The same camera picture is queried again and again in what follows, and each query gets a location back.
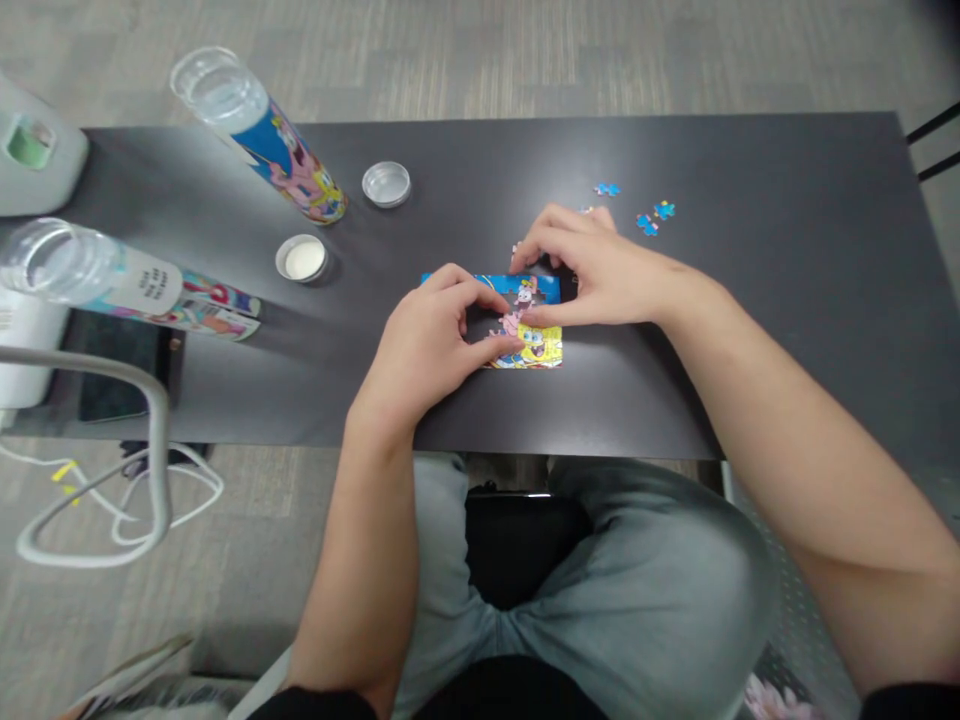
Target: blue puzzle piece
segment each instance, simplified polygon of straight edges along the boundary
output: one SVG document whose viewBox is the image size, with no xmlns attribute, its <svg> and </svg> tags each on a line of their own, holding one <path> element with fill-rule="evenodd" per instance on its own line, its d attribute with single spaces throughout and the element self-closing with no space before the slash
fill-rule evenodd
<svg viewBox="0 0 960 720">
<path fill-rule="evenodd" d="M 644 235 L 656 235 L 660 226 L 653 222 L 649 215 L 637 215 L 637 227 L 643 228 Z"/>
<path fill-rule="evenodd" d="M 673 203 L 668 203 L 664 200 L 653 209 L 653 214 L 661 220 L 666 220 L 677 214 L 676 207 Z"/>
<path fill-rule="evenodd" d="M 619 185 L 608 185 L 607 183 L 598 183 L 597 186 L 593 189 L 597 195 L 607 195 L 609 197 L 616 197 L 620 194 Z"/>
</svg>

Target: black table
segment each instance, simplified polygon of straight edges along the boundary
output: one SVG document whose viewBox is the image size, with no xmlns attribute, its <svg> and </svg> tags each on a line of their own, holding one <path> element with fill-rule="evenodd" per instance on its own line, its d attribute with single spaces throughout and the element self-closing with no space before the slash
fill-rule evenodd
<svg viewBox="0 0 960 720">
<path fill-rule="evenodd" d="M 383 323 L 422 272 L 453 261 L 503 273 L 547 201 L 595 205 L 592 189 L 606 182 L 623 190 L 604 201 L 623 234 L 726 284 L 907 467 L 960 469 L 960 323 L 892 113 L 301 130 L 352 201 L 321 231 L 334 266 L 320 287 L 274 269 L 280 242 L 312 226 L 206 130 L 89 133 L 88 167 L 60 216 L 266 302 L 245 343 L 187 340 L 174 439 L 338 445 Z M 383 159 L 413 177 L 395 210 L 360 191 L 364 169 Z M 664 199 L 676 217 L 645 237 L 636 216 Z M 426 418 L 417 446 L 719 457 L 656 328 L 571 328 L 564 346 L 557 370 L 477 373 Z M 144 436 L 142 418 L 78 423 L 77 387 L 59 373 L 49 403 L 21 413 L 14 432 Z"/>
</svg>

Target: hand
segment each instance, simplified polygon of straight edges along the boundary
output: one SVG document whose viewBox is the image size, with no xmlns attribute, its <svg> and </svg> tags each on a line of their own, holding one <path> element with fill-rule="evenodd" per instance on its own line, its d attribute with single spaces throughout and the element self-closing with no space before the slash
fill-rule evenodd
<svg viewBox="0 0 960 720">
<path fill-rule="evenodd" d="M 489 285 L 456 265 L 444 265 L 407 294 L 387 320 L 380 347 L 354 401 L 392 428 L 413 431 L 420 418 L 456 390 L 474 370 L 523 349 L 497 335 L 467 343 L 467 308 L 500 313 L 510 305 Z"/>
<path fill-rule="evenodd" d="M 562 263 L 577 273 L 579 285 L 575 300 L 527 310 L 522 321 L 535 327 L 661 323 L 687 297 L 691 280 L 706 278 L 618 235 L 604 207 L 580 215 L 547 205 L 517 246 L 510 272 L 522 272 L 542 253 L 554 268 Z"/>
</svg>

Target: spongebob puzzle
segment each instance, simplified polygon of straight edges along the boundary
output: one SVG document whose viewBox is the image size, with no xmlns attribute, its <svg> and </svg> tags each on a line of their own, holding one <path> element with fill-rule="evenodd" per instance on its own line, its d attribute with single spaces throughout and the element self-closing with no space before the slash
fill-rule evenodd
<svg viewBox="0 0 960 720">
<path fill-rule="evenodd" d="M 425 273 L 421 282 L 430 277 Z M 563 331 L 559 327 L 535 328 L 520 321 L 534 305 L 558 305 L 560 280 L 538 275 L 475 275 L 510 304 L 510 312 L 498 319 L 500 327 L 491 335 L 513 335 L 523 340 L 523 349 L 487 364 L 498 370 L 544 370 L 563 364 Z"/>
</svg>

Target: forearm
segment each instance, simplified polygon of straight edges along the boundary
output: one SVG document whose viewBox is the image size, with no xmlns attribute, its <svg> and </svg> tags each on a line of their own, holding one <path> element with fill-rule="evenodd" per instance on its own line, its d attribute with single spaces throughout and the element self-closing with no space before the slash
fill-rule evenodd
<svg viewBox="0 0 960 720">
<path fill-rule="evenodd" d="M 960 548 L 860 424 L 711 281 L 664 330 L 861 694 L 960 677 Z"/>
<path fill-rule="evenodd" d="M 957 545 L 863 427 L 710 281 L 665 331 L 730 463 L 788 544 L 866 567 L 955 563 Z"/>
<path fill-rule="evenodd" d="M 288 684 L 355 690 L 389 714 L 418 582 L 413 429 L 351 410 Z"/>
</svg>

